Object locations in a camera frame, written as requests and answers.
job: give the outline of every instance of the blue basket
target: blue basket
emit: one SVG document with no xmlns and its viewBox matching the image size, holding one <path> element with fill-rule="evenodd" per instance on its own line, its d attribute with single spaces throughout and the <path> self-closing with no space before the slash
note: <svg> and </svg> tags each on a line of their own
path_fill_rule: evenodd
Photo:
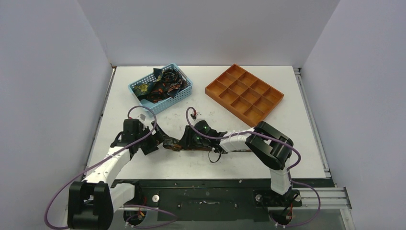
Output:
<svg viewBox="0 0 406 230">
<path fill-rule="evenodd" d="M 176 64 L 169 64 L 162 68 L 162 70 L 167 70 L 167 69 L 173 69 L 176 72 L 178 72 L 183 77 L 183 79 L 186 80 L 186 82 L 188 83 L 188 87 L 179 91 L 174 98 L 167 98 L 167 99 L 159 101 L 157 103 L 152 103 L 145 99 L 140 101 L 141 105 L 150 108 L 155 114 L 159 114 L 160 112 L 162 112 L 165 109 L 171 107 L 172 105 L 178 103 L 179 101 L 186 98 L 187 96 L 189 96 L 192 93 L 192 85 L 193 85 L 192 81 L 183 73 L 183 71 Z M 148 83 L 151 81 L 157 81 L 157 79 L 155 78 L 153 73 L 141 78 L 138 81 L 135 81 L 135 82 L 129 84 L 128 89 L 130 90 L 131 94 L 134 95 L 134 97 L 137 97 L 133 91 L 134 86 L 136 86 L 137 84 L 139 84 L 141 82 Z"/>
</svg>

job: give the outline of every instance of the white tabletop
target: white tabletop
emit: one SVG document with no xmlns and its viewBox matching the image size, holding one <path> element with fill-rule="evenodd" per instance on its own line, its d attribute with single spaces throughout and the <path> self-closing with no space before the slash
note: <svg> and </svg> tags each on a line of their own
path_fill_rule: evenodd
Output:
<svg viewBox="0 0 406 230">
<path fill-rule="evenodd" d="M 316 141 L 310 127 L 296 77 L 292 67 L 242 66 L 264 82 L 285 94 L 279 105 L 264 120 L 294 142 L 302 160 L 291 169 L 292 178 L 324 178 L 325 173 Z M 184 66 L 182 71 L 192 80 L 192 94 L 157 115 L 158 124 L 169 135 L 180 139 L 185 126 L 185 111 L 189 106 L 196 108 L 206 121 L 217 131 L 248 129 L 216 101 L 204 93 L 204 88 L 224 72 L 227 66 Z M 123 129 L 128 110 L 139 101 L 130 93 L 128 85 L 148 74 L 153 67 L 117 67 L 110 94 L 101 120 L 99 132 L 92 149 L 89 165 L 102 160 L 109 145 Z M 144 113 L 147 121 L 151 118 L 142 109 L 135 109 L 132 117 Z M 217 159 L 211 153 L 212 160 Z M 297 157 L 292 154 L 291 163 Z M 210 163 L 207 151 L 174 152 L 164 149 L 145 156 L 138 151 L 123 167 L 117 179 L 259 179 L 270 178 L 269 169 L 252 152 L 224 154 L 218 163 Z"/>
</svg>

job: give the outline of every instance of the white wall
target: white wall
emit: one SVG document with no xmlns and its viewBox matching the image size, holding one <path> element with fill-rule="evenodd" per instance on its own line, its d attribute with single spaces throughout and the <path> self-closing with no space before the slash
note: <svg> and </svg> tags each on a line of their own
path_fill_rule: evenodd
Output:
<svg viewBox="0 0 406 230">
<path fill-rule="evenodd" d="M 302 76 L 357 229 L 406 228 L 406 1 L 341 0 Z"/>
<path fill-rule="evenodd" d="M 301 67 L 339 0 L 79 0 L 113 65 Z"/>
<path fill-rule="evenodd" d="M 84 168 L 111 71 L 76 1 L 0 0 L 0 229 L 45 228 L 51 195 Z"/>
</svg>

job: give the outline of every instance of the orange compartment tray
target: orange compartment tray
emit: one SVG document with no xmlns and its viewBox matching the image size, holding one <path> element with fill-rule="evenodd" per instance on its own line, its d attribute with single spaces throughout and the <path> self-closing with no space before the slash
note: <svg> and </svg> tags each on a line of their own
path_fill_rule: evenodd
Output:
<svg viewBox="0 0 406 230">
<path fill-rule="evenodd" d="M 283 98 L 283 93 L 234 64 L 205 88 L 205 93 L 254 127 Z"/>
</svg>

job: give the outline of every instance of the floral cloth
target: floral cloth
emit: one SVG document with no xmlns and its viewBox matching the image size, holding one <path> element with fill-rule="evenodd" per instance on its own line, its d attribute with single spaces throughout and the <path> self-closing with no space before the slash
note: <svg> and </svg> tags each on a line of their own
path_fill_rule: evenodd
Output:
<svg viewBox="0 0 406 230">
<path fill-rule="evenodd" d="M 162 71 L 154 68 L 154 77 L 157 81 L 140 83 L 133 88 L 134 94 L 141 101 L 146 99 L 152 103 L 157 103 L 175 95 L 185 89 L 188 84 L 183 77 L 173 69 Z"/>
</svg>

